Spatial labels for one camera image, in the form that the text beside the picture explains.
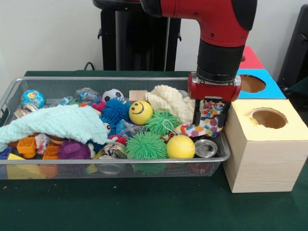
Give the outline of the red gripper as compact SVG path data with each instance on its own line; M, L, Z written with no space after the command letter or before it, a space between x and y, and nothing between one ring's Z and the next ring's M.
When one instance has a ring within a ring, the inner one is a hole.
M196 127L200 124L200 102L205 99L210 99L226 102L218 119L218 127L224 127L230 108L230 102L238 98L241 87L242 83L239 75L229 83L212 83L200 79L196 72L190 72L188 76L188 94L191 99L195 99L193 124Z

